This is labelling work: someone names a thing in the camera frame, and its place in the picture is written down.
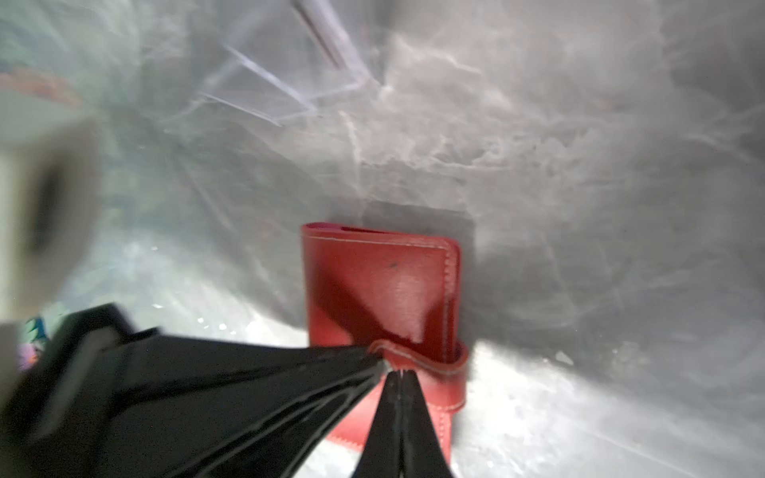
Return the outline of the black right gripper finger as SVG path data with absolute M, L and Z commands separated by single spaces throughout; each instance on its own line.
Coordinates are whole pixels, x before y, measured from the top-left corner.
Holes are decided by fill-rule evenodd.
M 412 370 L 397 370 L 386 376 L 372 427 L 353 475 L 368 478 L 452 476 L 420 381 Z

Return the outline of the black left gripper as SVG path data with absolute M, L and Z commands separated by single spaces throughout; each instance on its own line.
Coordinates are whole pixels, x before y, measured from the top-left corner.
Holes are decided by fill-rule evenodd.
M 279 349 L 67 316 L 3 408 L 31 477 L 291 477 L 379 383 L 360 347 Z

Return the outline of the red leather card holder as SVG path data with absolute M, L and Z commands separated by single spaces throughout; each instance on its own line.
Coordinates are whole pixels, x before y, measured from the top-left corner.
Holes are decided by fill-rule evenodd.
M 322 222 L 301 236 L 310 345 L 364 347 L 414 370 L 449 459 L 469 359 L 458 338 L 459 243 Z

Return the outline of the clear acrylic card stand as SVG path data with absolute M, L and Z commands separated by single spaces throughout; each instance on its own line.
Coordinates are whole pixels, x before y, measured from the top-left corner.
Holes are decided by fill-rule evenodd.
M 221 1 L 203 97 L 282 125 L 383 79 L 374 1 Z

